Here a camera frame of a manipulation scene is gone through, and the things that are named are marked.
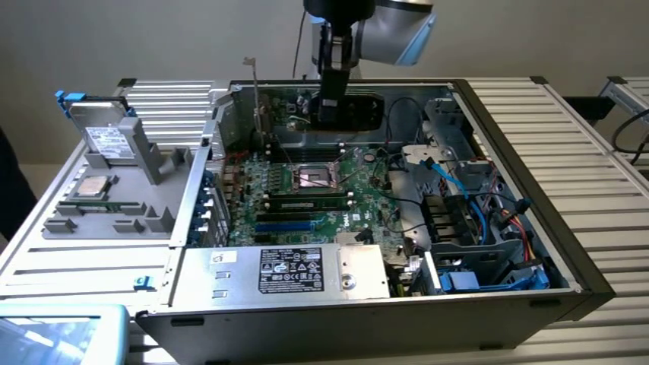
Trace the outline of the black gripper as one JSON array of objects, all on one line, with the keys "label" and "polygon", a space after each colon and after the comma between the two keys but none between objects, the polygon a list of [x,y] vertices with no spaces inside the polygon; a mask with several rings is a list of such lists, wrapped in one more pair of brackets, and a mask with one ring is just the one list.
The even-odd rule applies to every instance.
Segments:
[{"label": "black gripper", "polygon": [[320,40],[318,119],[324,124],[334,124],[354,65],[350,22],[326,17]]}]

